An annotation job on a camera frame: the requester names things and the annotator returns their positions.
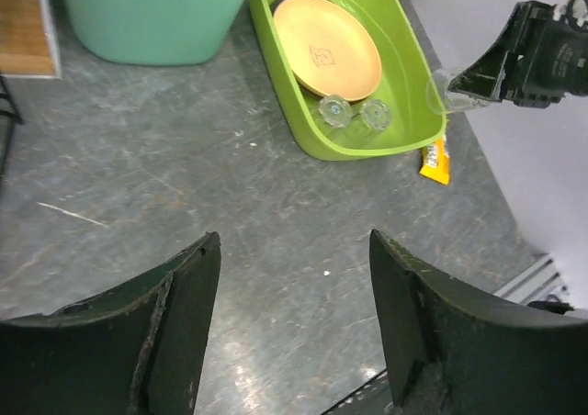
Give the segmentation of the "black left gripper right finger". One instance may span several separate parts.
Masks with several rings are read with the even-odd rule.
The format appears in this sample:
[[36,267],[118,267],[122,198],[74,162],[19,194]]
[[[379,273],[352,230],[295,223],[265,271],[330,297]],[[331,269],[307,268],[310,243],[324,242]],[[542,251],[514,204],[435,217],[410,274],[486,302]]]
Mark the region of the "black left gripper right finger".
[[369,266],[392,399],[415,402],[427,368],[454,414],[584,414],[587,321],[519,305],[413,256],[386,233]]

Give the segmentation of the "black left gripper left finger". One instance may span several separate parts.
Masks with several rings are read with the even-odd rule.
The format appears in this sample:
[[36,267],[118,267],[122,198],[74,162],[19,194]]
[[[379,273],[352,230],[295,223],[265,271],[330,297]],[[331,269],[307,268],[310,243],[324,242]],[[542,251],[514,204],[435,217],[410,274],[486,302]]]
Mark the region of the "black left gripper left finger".
[[4,414],[190,414],[221,269],[217,233],[50,315],[1,324]]

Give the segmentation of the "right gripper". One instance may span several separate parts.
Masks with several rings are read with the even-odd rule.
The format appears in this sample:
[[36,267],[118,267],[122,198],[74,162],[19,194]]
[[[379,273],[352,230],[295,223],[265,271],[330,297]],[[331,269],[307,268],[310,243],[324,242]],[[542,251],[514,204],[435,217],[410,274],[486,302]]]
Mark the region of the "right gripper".
[[554,7],[519,2],[509,19],[508,51],[486,53],[449,81],[447,90],[487,102],[546,108],[566,95],[587,96],[587,23]]

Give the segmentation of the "yellow plate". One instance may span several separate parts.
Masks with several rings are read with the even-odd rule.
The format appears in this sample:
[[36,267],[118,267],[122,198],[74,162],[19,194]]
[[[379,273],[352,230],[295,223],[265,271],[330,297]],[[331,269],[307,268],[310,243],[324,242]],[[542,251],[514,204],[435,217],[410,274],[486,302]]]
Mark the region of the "yellow plate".
[[286,0],[273,19],[288,65],[303,87],[350,102],[375,93],[383,74],[378,48],[342,6],[330,0]]

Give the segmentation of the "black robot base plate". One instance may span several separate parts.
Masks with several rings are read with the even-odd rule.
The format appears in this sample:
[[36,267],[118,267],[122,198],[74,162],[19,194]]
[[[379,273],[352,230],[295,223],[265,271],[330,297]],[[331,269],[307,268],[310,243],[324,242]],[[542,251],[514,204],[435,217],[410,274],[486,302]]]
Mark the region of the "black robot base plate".
[[384,370],[336,402],[322,415],[384,415],[391,414],[392,410],[388,371]]

